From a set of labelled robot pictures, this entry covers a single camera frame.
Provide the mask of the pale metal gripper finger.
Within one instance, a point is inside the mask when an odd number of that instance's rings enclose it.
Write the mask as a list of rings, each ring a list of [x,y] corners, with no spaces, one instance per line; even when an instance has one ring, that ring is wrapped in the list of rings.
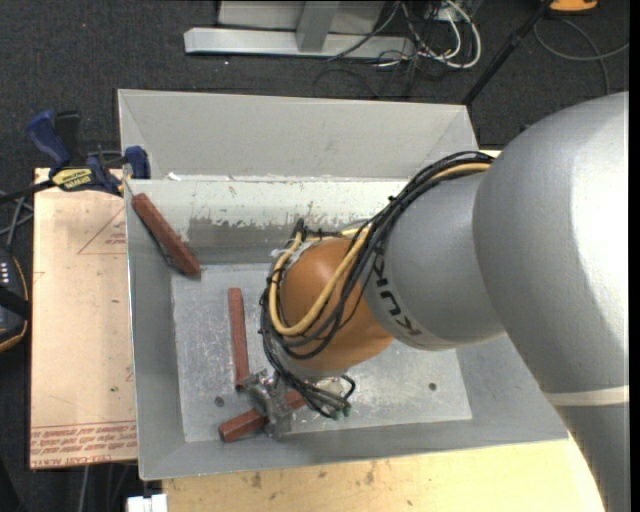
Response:
[[[265,387],[266,371],[248,375],[243,381],[243,387],[253,404],[266,403],[266,387]]]
[[[293,414],[269,416],[266,424],[266,435],[273,439],[280,439],[291,432]]]

